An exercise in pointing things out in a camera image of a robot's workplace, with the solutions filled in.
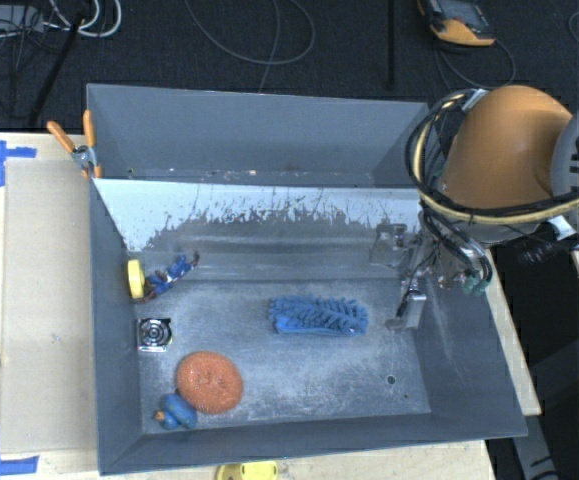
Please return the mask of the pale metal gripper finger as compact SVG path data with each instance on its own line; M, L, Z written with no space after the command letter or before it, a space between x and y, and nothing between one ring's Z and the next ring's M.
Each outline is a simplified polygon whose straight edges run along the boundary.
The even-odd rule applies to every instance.
M375 265L399 268L407 253L405 246L407 231L406 224L379 224L370 249L369 261Z
M403 296L395 316L385 321L388 330L417 328L427 295L418 289L410 289Z

